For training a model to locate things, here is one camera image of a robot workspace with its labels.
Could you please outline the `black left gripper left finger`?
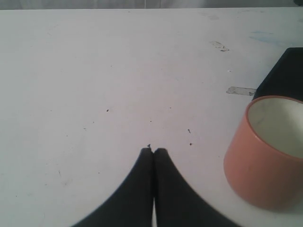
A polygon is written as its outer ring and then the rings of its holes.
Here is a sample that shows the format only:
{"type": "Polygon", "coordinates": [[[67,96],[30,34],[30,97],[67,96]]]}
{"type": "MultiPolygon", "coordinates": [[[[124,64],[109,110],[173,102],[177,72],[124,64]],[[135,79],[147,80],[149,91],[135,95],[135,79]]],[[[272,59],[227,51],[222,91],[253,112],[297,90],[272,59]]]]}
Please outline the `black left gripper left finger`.
{"type": "Polygon", "coordinates": [[[96,210],[76,227],[151,227],[153,152],[143,148],[128,176],[96,210]]]}

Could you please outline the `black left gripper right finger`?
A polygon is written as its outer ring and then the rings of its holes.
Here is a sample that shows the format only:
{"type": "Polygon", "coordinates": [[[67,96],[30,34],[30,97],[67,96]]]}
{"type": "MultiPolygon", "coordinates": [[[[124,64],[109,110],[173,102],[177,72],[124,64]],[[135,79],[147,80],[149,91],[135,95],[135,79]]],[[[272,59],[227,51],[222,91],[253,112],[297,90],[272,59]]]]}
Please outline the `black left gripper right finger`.
{"type": "Polygon", "coordinates": [[[154,199],[159,227],[237,227],[185,181],[168,151],[154,152],[154,199]]]}

